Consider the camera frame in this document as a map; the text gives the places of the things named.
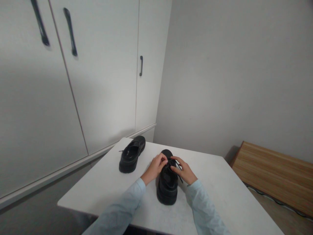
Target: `hand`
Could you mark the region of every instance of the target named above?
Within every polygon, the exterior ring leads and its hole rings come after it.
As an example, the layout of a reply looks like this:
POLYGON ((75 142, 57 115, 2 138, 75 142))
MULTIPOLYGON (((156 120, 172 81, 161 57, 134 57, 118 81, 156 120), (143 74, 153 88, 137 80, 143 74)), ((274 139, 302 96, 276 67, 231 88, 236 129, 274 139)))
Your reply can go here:
POLYGON ((161 173, 162 168, 167 163, 167 157, 163 153, 160 153, 153 158, 146 172, 140 177, 144 184, 147 186, 152 180, 154 180, 161 173))
POLYGON ((182 167, 182 170, 171 166, 172 171, 177 173, 183 180, 189 184, 192 185, 193 182, 195 182, 198 178, 195 176, 195 174, 190 169, 189 165, 185 163, 181 158, 179 157, 171 157, 171 159, 175 159, 179 162, 179 165, 182 167))

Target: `person's right hand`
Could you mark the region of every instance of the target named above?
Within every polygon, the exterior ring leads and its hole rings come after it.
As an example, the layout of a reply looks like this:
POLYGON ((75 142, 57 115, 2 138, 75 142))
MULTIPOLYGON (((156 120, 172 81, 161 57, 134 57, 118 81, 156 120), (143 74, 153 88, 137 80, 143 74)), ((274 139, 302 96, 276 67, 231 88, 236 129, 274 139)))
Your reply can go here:
POLYGON ((171 166, 171 170, 177 173, 183 180, 189 184, 192 185, 193 182, 195 182, 198 178, 195 176, 195 174, 190 169, 189 165, 185 163, 181 158, 179 157, 171 157, 171 159, 175 159, 179 162, 179 165, 182 167, 182 170, 171 166))

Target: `baseboard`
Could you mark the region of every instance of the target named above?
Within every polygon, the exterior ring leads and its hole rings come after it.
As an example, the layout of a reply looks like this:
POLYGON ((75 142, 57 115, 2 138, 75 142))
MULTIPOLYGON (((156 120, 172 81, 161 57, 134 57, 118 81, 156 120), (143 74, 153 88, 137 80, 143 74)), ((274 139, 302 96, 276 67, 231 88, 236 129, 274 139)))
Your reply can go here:
MULTIPOLYGON (((146 131, 154 128, 156 125, 157 124, 154 123, 151 126, 148 126, 148 127, 144 128, 144 129, 142 129, 142 130, 140 130, 140 131, 138 131, 132 135, 125 136, 125 137, 127 137, 127 138, 136 137, 136 136, 141 135, 141 134, 145 133, 146 131)), ((116 143, 114 143, 114 144, 94 153, 94 154, 91 154, 87 157, 84 157, 81 160, 78 160, 78 161, 76 161, 76 162, 74 162, 68 166, 65 166, 65 167, 61 168, 60 170, 55 171, 54 173, 51 173, 51 174, 29 184, 29 185, 27 185, 21 189, 18 189, 16 191, 0 198, 0 209, 5 208, 6 206, 12 204, 13 202, 25 197, 26 195, 42 188, 43 186, 45 186, 45 185, 47 185, 47 184, 49 184, 49 183, 51 183, 51 182, 53 182, 59 178, 61 178, 62 176, 64 176, 64 175, 72 172, 73 170, 87 164, 88 162, 91 162, 92 160, 96 159, 97 157, 108 152, 111 148, 114 147, 114 145, 116 143)))

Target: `person's left hand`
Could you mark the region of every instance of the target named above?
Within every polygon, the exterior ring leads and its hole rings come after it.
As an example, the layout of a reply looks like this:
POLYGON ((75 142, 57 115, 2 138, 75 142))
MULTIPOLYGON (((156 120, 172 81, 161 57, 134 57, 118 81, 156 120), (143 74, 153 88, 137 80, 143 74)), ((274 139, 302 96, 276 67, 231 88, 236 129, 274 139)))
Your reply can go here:
POLYGON ((163 153, 160 153, 155 158, 153 158, 146 172, 140 177, 144 184, 147 186, 148 183, 154 180, 161 173, 162 168, 167 163, 167 157, 163 153))

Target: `shoelace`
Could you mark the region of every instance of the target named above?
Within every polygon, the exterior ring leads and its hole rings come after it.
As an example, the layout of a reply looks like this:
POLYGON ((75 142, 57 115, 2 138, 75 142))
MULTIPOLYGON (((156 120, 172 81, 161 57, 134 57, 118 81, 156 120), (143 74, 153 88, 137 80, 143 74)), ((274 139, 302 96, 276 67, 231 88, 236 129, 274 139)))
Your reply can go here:
POLYGON ((178 175, 176 172, 172 171, 172 169, 171 169, 171 164, 170 164, 170 162, 175 162, 176 165, 179 167, 179 169, 182 170, 182 168, 180 168, 180 165, 178 164, 178 162, 176 162, 175 159, 171 159, 171 158, 168 158, 167 160, 168 160, 169 162, 165 165, 165 167, 167 167, 168 169, 170 169, 171 172, 173 172, 174 174, 178 175))

